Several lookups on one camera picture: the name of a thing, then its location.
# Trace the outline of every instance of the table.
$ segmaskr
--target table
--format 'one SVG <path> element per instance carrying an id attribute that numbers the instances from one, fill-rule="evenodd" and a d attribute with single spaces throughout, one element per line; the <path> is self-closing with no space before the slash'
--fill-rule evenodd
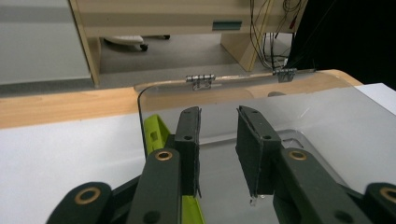
<path id="1" fill-rule="evenodd" d="M 113 35 L 187 35 L 222 33 L 221 45 L 251 71 L 256 60 L 257 43 L 250 41 L 250 2 L 245 0 L 69 0 L 81 43 L 95 85 L 99 85 L 101 44 L 99 37 Z M 295 6 L 298 0 L 290 0 Z M 283 1 L 258 0 L 254 3 L 257 39 L 264 33 L 295 33 L 307 1 L 303 1 L 295 25 L 294 12 L 285 18 Z M 214 21 L 241 22 L 239 28 L 213 30 Z"/>
<path id="2" fill-rule="evenodd" d="M 343 72 L 322 72 L 361 85 Z M 375 87 L 370 95 L 394 106 L 396 93 Z M 1 222 L 43 223 L 75 186 L 115 188 L 139 175 L 145 157 L 136 97 L 125 88 L 0 99 Z"/>

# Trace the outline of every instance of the transparent lid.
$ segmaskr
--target transparent lid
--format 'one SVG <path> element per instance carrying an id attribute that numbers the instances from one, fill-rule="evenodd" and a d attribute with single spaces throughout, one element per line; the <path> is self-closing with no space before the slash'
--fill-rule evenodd
<path id="1" fill-rule="evenodd" d="M 292 82 L 283 83 L 276 76 L 226 77 L 201 91 L 192 85 L 179 81 L 150 86 L 138 103 L 145 143 L 159 137 L 146 130 L 145 121 L 151 116 L 158 116 L 167 131 L 175 133 L 181 111 L 202 108 L 199 201 L 207 223 L 278 222 L 272 196 L 249 204 L 235 152 L 240 105 L 260 111 L 284 147 L 311 152 L 338 183 L 359 192 L 371 182 L 396 183 L 390 172 L 396 169 L 395 116 L 337 76 L 297 74 Z"/>

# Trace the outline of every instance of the lime green plastic object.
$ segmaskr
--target lime green plastic object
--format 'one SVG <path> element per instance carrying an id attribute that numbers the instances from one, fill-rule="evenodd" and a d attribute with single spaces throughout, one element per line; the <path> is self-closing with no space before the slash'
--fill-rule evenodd
<path id="1" fill-rule="evenodd" d="M 145 129 L 148 155 L 156 149 L 164 148 L 170 132 L 161 117 L 159 115 L 152 115 L 145 119 L 143 126 Z M 196 198 L 182 196 L 182 204 L 181 216 L 183 224 L 205 224 L 201 206 Z"/>

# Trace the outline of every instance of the hinge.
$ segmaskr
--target hinge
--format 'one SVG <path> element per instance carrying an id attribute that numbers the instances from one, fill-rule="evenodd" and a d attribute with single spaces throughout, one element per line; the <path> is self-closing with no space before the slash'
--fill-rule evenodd
<path id="1" fill-rule="evenodd" d="M 278 82 L 291 82 L 296 75 L 297 68 L 285 68 L 274 70 L 274 76 L 277 76 Z"/>
<path id="2" fill-rule="evenodd" d="M 212 86 L 212 81 L 216 79 L 216 76 L 213 74 L 210 75 L 195 75 L 195 76 L 186 76 L 186 82 L 192 83 L 192 90 L 209 90 Z"/>

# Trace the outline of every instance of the gray floor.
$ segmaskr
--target gray floor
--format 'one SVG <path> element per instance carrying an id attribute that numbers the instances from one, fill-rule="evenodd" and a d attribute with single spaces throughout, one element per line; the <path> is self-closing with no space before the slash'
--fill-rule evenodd
<path id="1" fill-rule="evenodd" d="M 0 95 L 12 97 L 132 87 L 140 83 L 184 79 L 185 76 L 201 74 L 220 77 L 271 72 L 259 60 L 252 72 L 246 72 L 220 44 L 220 35 L 172 35 L 169 40 L 161 36 L 144 38 L 148 44 L 146 52 L 140 51 L 139 46 L 103 42 L 99 88 L 95 88 L 90 79 L 78 79 L 3 85 L 0 86 Z M 288 55 L 290 41 L 291 35 L 279 35 L 275 55 Z"/>

